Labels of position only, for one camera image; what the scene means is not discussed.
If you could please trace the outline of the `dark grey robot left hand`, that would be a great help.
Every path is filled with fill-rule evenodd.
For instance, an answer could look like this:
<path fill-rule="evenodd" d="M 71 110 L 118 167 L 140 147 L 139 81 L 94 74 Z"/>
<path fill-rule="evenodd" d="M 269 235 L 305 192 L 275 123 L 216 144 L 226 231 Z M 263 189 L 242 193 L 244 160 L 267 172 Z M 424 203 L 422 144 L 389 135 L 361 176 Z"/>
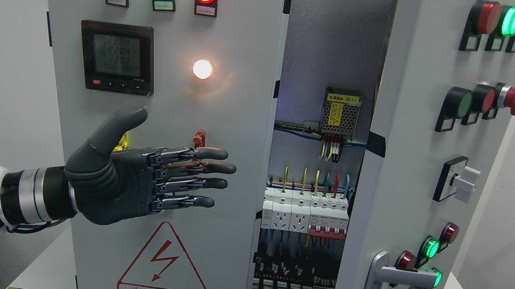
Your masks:
<path fill-rule="evenodd" d="M 212 207 L 212 198 L 191 190 L 223 189 L 227 181 L 207 173 L 233 174 L 227 151 L 214 148 L 139 148 L 115 152 L 124 133 L 147 120 L 147 109 L 119 110 L 76 150 L 65 165 L 78 211 L 108 225 L 163 210 Z"/>

